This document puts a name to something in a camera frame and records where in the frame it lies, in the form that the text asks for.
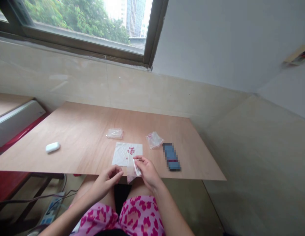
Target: clear plastic bag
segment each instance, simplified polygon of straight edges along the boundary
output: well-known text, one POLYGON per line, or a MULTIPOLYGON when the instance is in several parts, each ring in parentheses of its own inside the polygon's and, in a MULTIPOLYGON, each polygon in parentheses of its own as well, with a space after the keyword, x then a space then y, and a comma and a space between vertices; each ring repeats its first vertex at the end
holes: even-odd
POLYGON ((160 145, 163 143, 164 139, 161 138, 156 131, 153 131, 152 133, 148 134, 146 136, 146 139, 148 140, 148 144, 150 149, 159 148, 160 145))
POLYGON ((126 167, 127 170, 127 184, 130 184, 136 177, 141 176, 142 173, 140 169, 135 164, 135 160, 130 158, 128 160, 128 165, 126 167))
POLYGON ((114 139, 122 139, 124 131, 122 129, 109 129, 106 136, 107 138, 114 138, 114 139))

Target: white wall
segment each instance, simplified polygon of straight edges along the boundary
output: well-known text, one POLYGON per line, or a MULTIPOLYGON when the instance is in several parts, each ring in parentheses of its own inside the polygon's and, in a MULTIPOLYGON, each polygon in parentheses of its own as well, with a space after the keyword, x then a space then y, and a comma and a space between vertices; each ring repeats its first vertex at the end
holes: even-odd
POLYGON ((287 67, 260 88, 258 94, 305 118, 305 63, 287 67))
POLYGON ((305 0, 170 0, 153 72, 256 92, 305 44, 305 0))

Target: plywood tabletop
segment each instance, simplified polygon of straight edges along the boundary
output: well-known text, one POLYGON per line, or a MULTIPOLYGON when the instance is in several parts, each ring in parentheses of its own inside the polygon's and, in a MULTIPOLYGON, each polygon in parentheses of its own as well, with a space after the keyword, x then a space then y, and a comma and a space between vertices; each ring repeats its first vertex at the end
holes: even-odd
POLYGON ((100 174, 112 164, 116 142, 143 145, 163 178, 226 180, 190 119, 65 102, 0 156, 0 170, 100 174), (105 137, 109 128, 122 128, 122 140, 105 137), (151 150, 147 134, 156 131, 173 143, 182 166, 169 172, 163 149, 151 150), (59 142, 58 151, 45 153, 59 142))
POLYGON ((0 93, 0 117, 31 101, 33 97, 0 93))

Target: tree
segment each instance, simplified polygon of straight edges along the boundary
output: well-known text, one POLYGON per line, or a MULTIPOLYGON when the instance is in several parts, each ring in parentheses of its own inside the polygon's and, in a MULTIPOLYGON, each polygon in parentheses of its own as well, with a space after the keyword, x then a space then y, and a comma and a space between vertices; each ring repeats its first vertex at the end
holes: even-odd
POLYGON ((103 0, 25 0, 35 21, 129 44, 122 20, 111 20, 103 0))

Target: wall tile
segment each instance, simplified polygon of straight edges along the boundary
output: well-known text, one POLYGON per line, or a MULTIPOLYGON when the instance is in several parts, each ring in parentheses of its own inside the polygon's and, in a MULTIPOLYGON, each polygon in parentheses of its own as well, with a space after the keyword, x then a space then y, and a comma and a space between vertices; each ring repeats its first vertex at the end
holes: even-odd
POLYGON ((222 87, 0 41, 0 92, 190 118, 199 132, 248 95, 222 87))
POLYGON ((205 134, 228 179, 205 181, 227 232, 304 235, 305 119, 251 96, 205 134))
POLYGON ((112 103, 217 117, 248 94, 107 64, 112 103))

